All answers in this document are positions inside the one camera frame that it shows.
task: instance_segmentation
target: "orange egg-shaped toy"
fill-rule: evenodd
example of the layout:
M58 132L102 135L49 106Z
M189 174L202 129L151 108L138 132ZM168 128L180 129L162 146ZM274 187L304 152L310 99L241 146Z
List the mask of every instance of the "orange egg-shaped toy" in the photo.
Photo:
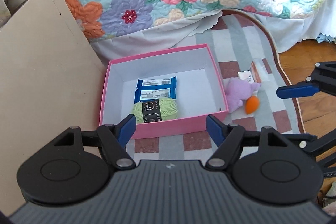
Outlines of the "orange egg-shaped toy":
M245 112L246 114L251 114L255 112L259 107L259 99L256 96L251 96L246 100Z

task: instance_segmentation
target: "black yarn label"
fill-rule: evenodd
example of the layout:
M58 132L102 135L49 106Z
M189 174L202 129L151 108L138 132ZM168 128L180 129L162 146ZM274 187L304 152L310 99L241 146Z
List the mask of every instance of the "black yarn label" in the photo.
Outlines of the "black yarn label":
M142 102L142 116L144 122L162 121L159 100Z

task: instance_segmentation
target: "cardboard box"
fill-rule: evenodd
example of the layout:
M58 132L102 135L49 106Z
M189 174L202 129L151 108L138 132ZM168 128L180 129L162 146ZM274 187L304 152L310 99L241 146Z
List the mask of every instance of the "cardboard box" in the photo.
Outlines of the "cardboard box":
M205 130L208 114L228 113L220 73L206 44L178 47L112 60L106 73L100 124L118 124L134 106L138 79L177 77L178 119L137 124L135 139Z
M20 165L70 126L94 130L106 68L64 0L28 0L0 31L0 211L23 203Z

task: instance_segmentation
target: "green yarn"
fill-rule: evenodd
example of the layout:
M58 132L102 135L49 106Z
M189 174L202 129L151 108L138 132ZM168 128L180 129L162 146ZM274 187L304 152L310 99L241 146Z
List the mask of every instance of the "green yarn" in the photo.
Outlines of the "green yarn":
M159 105L163 121L177 119L176 99L159 98ZM138 102L134 105L132 114L134 114L136 118L136 123L144 123L142 116L142 102Z

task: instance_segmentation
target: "robotic arm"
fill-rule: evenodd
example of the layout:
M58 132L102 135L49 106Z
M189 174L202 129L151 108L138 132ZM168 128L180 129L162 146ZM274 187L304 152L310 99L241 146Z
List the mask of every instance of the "robotic arm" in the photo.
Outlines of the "robotic arm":
M315 65L306 82L281 87L280 98L333 94L336 63ZM3 224L255 223L332 224L316 204L324 177L336 176L336 130L322 138L280 134L264 126L247 131L206 118L218 149L206 162L141 160L125 145L136 129L128 115L118 125L82 132L70 127L26 160L17 182L26 200ZM97 146L101 158L84 151ZM256 153L240 158L244 146Z

